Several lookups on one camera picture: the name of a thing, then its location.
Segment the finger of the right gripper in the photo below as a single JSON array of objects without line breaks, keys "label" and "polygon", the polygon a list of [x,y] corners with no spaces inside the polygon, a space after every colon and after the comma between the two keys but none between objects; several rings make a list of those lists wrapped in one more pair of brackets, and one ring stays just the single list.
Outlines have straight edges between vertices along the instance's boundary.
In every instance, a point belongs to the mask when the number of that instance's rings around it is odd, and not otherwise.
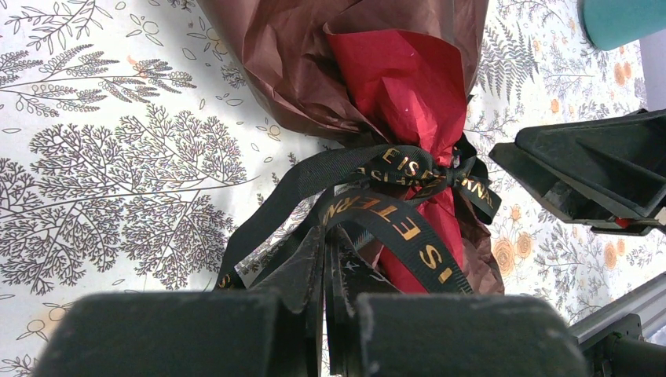
[{"label": "finger of the right gripper", "polygon": [[490,158],[545,210],[592,232],[665,231],[665,112],[534,126]]}]

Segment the black gold-lettered ribbon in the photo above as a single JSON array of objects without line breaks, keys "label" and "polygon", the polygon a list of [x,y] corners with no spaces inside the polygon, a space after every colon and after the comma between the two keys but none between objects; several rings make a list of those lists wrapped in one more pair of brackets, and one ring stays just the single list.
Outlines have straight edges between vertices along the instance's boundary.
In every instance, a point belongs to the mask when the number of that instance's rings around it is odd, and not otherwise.
[{"label": "black gold-lettered ribbon", "polygon": [[324,151],[301,161],[231,235],[216,287],[235,287],[236,265],[303,200],[318,194],[307,230],[352,223],[388,247],[425,291],[471,293],[453,253],[417,211],[421,203],[455,189],[471,202],[481,222],[492,223],[501,199],[488,187],[485,164],[473,148],[455,155],[459,164],[447,167],[417,146],[378,145]]}]

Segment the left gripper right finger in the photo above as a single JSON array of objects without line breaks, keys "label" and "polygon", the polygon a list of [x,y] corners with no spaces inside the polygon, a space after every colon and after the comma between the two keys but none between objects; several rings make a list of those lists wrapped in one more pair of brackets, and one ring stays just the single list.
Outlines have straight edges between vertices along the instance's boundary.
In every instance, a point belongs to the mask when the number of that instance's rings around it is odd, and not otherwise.
[{"label": "left gripper right finger", "polygon": [[327,237],[326,319],[331,372],[401,376],[400,295],[356,252],[342,228]]}]

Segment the flower bouquet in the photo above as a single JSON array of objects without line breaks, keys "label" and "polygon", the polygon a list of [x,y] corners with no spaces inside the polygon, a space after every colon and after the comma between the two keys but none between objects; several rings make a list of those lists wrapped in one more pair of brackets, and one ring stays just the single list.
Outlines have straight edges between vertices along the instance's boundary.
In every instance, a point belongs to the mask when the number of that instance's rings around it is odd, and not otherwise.
[{"label": "flower bouquet", "polygon": [[417,145],[440,163],[463,127],[486,1],[203,1],[258,103],[345,146]]}]

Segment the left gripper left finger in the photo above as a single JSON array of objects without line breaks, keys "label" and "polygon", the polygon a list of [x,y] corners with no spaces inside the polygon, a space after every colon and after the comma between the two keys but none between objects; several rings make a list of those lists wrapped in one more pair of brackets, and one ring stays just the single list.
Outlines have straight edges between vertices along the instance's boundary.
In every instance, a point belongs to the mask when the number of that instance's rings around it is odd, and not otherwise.
[{"label": "left gripper left finger", "polygon": [[320,376],[323,340],[324,228],[311,228],[278,268],[251,288],[279,299],[267,376]]}]

